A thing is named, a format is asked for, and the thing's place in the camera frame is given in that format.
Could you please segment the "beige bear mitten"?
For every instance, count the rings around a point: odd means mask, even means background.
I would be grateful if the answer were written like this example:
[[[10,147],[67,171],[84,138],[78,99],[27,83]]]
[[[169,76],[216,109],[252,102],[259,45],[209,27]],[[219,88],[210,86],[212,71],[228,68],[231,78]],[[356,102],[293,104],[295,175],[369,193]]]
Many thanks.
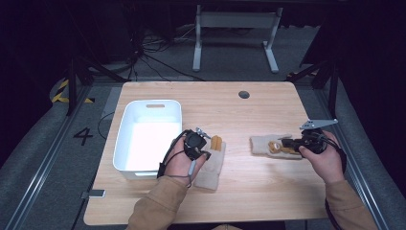
[[[226,143],[221,137],[215,135],[204,147],[211,157],[202,166],[193,185],[198,188],[215,191],[218,188],[219,176],[225,157]]]
[[[280,137],[289,135],[291,134],[252,136],[250,138],[251,152],[255,155],[266,155],[274,159],[300,160],[302,156],[298,152],[293,149],[284,148],[282,141],[278,140]]]

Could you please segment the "person's right hand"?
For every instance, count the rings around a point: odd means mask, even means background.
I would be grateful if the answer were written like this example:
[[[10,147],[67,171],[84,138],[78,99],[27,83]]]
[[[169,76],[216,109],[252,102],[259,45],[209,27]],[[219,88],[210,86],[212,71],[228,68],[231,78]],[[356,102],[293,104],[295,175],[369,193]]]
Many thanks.
[[[326,150],[320,154],[313,153],[303,146],[299,147],[299,151],[326,184],[345,179],[340,154],[333,146],[327,146]]]

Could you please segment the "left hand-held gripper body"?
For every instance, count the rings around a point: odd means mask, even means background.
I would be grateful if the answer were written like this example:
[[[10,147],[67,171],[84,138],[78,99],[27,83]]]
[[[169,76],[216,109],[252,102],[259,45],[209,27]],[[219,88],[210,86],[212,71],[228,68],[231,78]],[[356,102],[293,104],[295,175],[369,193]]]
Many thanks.
[[[191,160],[197,160],[202,154],[206,153],[203,148],[207,144],[210,136],[201,128],[195,130],[188,129],[184,140],[184,151]]]

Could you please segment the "white metal table frame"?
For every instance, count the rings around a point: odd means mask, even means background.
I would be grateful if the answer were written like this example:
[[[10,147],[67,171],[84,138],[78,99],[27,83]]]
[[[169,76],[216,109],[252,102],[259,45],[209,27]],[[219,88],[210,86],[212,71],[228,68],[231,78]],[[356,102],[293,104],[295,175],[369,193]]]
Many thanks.
[[[283,8],[272,12],[236,12],[236,11],[203,11],[201,5],[196,6],[195,16],[195,45],[192,61],[192,70],[200,71],[202,56],[202,28],[242,28],[242,29],[267,29],[270,32],[268,40],[262,42],[268,65],[272,73],[278,73],[272,47],[282,19]]]

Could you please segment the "white plastic bin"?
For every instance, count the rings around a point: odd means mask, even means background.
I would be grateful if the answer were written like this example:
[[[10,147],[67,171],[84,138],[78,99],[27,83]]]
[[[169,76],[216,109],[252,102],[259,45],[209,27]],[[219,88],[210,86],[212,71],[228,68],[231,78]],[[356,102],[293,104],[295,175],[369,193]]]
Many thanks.
[[[113,166],[125,179],[154,179],[171,142],[182,132],[182,108],[174,100],[140,100],[124,109]]]

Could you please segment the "person's left hand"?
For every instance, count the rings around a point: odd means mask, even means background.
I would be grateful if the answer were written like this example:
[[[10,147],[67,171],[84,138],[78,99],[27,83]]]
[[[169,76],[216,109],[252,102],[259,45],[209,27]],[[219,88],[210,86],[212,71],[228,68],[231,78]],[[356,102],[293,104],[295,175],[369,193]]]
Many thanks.
[[[166,160],[164,175],[177,180],[180,184],[190,187],[206,159],[200,156],[192,161],[184,152],[184,137],[181,137],[171,150]]]

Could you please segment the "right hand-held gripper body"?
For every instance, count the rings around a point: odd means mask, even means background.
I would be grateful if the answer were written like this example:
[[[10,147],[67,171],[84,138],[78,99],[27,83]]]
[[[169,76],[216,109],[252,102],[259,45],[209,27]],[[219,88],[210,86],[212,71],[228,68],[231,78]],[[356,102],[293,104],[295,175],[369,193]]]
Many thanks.
[[[322,131],[323,127],[332,126],[338,123],[337,119],[332,120],[308,120],[300,126],[302,131],[301,139],[292,141],[292,148],[298,150],[300,146],[306,147],[315,154],[326,150],[327,146],[336,147],[337,144]]]

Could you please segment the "black metal stand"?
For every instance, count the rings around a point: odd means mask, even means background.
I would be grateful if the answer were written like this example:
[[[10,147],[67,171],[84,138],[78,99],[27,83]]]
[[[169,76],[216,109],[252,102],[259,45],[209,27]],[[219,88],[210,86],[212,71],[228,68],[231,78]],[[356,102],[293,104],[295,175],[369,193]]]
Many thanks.
[[[77,80],[84,86],[90,86],[94,81],[94,75],[91,73],[90,69],[93,68],[98,72],[102,73],[104,76],[109,77],[115,82],[127,82],[126,79],[120,77],[118,74],[113,73],[107,68],[103,67],[96,61],[82,56],[76,56],[71,59],[68,71],[68,99],[69,106],[67,111],[67,116],[70,116],[75,111],[77,104],[79,102],[77,93]]]
[[[338,90],[339,76],[337,73],[336,63],[331,60],[324,60],[317,64],[313,64],[298,73],[289,73],[286,81],[295,82],[311,73],[316,72],[316,75],[311,82],[313,89],[323,89],[326,83],[329,82],[327,110],[332,118],[336,117],[336,98]]]

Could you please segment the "yellow black hazard tape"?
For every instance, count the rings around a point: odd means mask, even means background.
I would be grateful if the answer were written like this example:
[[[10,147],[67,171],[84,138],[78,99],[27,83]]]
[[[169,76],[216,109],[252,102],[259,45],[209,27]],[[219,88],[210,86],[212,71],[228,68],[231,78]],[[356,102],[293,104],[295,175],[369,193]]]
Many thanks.
[[[65,88],[68,86],[69,80],[63,80],[62,83],[60,84],[59,88],[57,89],[55,95],[52,97],[51,102],[56,103],[56,102],[61,102],[61,103],[69,103],[69,98],[62,97],[62,94],[65,90]],[[95,102],[94,98],[86,98],[84,100],[85,103],[87,104],[92,104]]]

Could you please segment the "grey table edge clamp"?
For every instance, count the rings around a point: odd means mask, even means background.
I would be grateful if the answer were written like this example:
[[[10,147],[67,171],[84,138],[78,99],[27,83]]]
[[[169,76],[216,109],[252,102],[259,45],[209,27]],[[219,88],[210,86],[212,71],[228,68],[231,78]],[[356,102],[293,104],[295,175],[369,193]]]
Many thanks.
[[[102,198],[105,196],[105,190],[90,190],[82,192],[80,195],[81,199],[88,199],[88,198]]]

